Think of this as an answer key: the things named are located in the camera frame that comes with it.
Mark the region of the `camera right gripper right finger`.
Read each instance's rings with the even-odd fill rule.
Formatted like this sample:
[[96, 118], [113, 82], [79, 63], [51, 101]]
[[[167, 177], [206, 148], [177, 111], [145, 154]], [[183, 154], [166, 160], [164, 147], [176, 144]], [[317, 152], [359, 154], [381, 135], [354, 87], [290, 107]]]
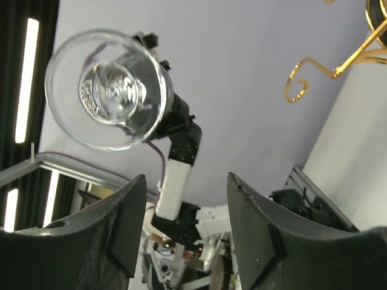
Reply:
[[386, 228], [350, 233], [317, 224], [227, 177], [242, 289], [385, 289]]

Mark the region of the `camera right gripper left finger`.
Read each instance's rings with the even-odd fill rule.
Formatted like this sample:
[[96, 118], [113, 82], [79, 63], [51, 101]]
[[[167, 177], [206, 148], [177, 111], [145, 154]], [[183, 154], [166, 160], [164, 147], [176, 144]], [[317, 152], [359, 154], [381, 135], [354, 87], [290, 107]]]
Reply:
[[44, 228], [1, 231], [1, 289], [127, 289], [147, 199], [144, 175]]

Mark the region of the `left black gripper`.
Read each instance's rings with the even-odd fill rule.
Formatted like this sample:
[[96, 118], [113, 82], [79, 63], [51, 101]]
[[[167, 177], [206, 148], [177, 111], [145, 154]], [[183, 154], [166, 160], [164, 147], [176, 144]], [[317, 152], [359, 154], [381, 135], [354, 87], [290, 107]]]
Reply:
[[166, 82], [166, 109], [161, 122], [146, 141], [161, 139], [186, 130], [190, 126], [193, 116], [189, 115], [188, 104], [174, 91], [172, 79], [169, 75], [171, 69], [169, 62], [158, 56], [158, 36], [155, 33], [138, 32], [133, 34], [131, 38], [135, 39], [156, 58]]

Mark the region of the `clear glass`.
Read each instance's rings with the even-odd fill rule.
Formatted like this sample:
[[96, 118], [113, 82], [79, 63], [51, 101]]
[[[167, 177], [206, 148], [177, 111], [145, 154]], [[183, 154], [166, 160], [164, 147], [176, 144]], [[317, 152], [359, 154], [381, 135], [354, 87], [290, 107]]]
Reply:
[[147, 137], [131, 121], [142, 89], [166, 99], [158, 65], [127, 34], [83, 31], [61, 44], [47, 65], [47, 105], [57, 125], [80, 144], [102, 151], [129, 149]]

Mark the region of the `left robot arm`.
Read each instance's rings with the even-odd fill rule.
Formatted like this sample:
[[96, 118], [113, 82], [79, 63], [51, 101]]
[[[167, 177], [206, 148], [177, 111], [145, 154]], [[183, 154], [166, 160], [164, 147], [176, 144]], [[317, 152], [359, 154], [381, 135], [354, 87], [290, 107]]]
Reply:
[[164, 60], [158, 66], [166, 84], [165, 101], [150, 89], [142, 89], [143, 99], [131, 118], [136, 128], [147, 134], [145, 143], [165, 137], [171, 141], [169, 155], [162, 159], [158, 195], [146, 206], [143, 231], [150, 240], [169, 249], [184, 246], [183, 258], [198, 257], [208, 271], [221, 254], [222, 238], [231, 231], [228, 209], [225, 205], [199, 207], [183, 201], [202, 131], [188, 104], [174, 93], [169, 63]]

